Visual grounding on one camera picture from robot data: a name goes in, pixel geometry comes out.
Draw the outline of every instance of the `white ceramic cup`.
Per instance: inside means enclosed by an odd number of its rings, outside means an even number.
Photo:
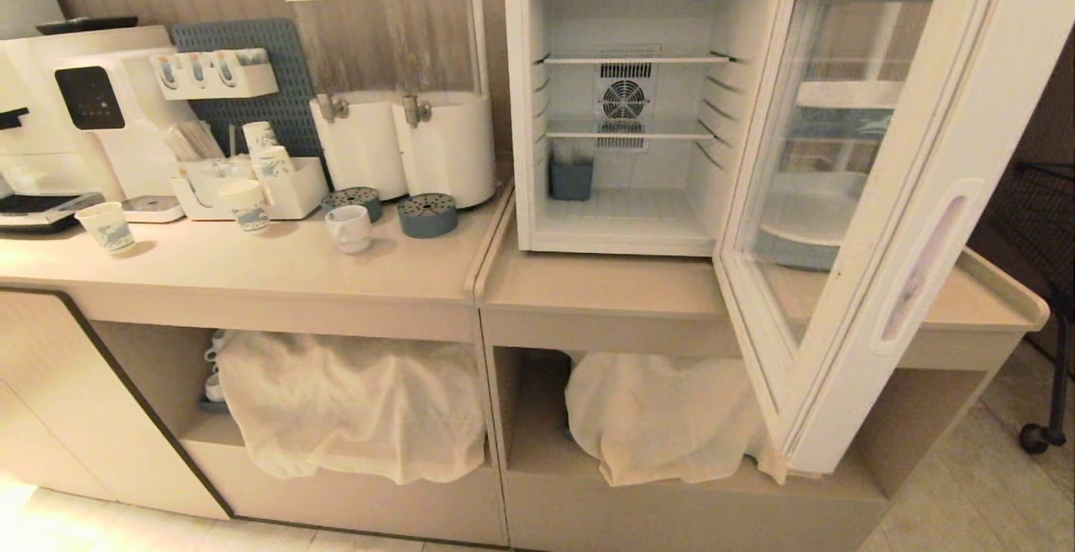
[[[276,141],[276,132],[273,131],[272,124],[268,122],[243,124],[243,138],[246,139],[246,148],[253,158],[257,158],[261,151],[280,144]]]
[[[74,217],[109,254],[121,254],[134,247],[134,235],[131,235],[124,207],[118,201],[106,201],[78,210]]]
[[[373,242],[373,225],[370,213],[361,206],[344,206],[325,216],[329,237],[336,250],[344,254],[357,254]]]
[[[261,150],[257,157],[257,175],[259,179],[283,179],[295,173],[295,164],[284,146],[270,146]]]
[[[250,233],[260,233],[269,228],[266,212],[266,196],[257,181],[234,181],[223,185],[216,195],[235,216],[239,227]]]

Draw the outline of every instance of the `tile floor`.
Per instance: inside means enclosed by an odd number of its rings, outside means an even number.
[[[1032,457],[1016,433],[1046,416],[1050,365],[1023,344],[859,552],[1070,552],[1075,455]],[[1075,391],[1065,431],[1075,438]],[[0,550],[18,552],[468,552],[246,521],[210,521],[0,480]]]

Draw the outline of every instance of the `pegboard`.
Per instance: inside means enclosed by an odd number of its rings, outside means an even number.
[[[248,153],[242,124],[269,122],[276,139],[293,157],[321,157],[317,128],[310,112],[314,85],[291,20],[264,18],[176,25],[172,40],[181,53],[264,48],[280,91],[248,99],[191,100],[190,108],[207,122],[220,148],[228,151],[228,125],[235,125],[235,147]]]

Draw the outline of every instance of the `fridge door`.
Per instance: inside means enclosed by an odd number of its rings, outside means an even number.
[[[790,468],[835,469],[955,264],[1071,25],[1041,1],[771,0],[714,263]]]

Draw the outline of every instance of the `white cloth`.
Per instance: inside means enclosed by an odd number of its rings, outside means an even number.
[[[485,461],[465,344],[229,331],[217,363],[250,459],[276,478],[327,468],[444,483]]]
[[[742,360],[572,354],[568,421],[612,486],[698,483],[735,473],[744,455],[784,483]]]

